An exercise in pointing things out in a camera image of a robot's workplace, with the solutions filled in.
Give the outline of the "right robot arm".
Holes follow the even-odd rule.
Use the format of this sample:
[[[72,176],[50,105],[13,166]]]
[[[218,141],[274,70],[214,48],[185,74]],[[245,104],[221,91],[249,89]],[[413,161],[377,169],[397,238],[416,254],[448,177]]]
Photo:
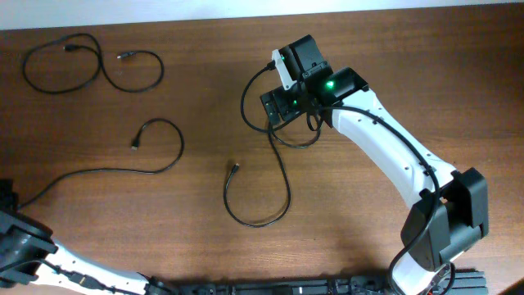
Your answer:
[[[282,82],[260,97],[271,125],[301,114],[319,118],[361,148],[408,207],[403,248],[388,270],[395,293],[426,292],[438,272],[489,233],[484,176],[460,172],[424,147],[355,70],[334,71],[312,36],[273,50],[269,69]]]

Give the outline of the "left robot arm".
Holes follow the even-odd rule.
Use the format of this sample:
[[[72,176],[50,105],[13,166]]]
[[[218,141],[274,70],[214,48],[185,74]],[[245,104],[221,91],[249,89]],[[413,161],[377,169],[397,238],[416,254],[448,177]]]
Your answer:
[[[1,287],[48,285],[81,294],[177,294],[158,279],[113,270],[52,239],[52,230],[17,211],[13,181],[1,181]]]

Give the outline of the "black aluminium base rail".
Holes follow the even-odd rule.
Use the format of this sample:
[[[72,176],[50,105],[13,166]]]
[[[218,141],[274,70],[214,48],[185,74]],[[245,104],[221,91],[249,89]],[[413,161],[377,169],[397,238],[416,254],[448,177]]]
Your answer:
[[[459,270],[454,283],[450,275],[438,275],[423,294],[488,295],[486,276],[482,271]],[[175,295],[387,295],[393,290],[384,275],[359,275],[332,279],[265,281],[230,284],[176,284]]]

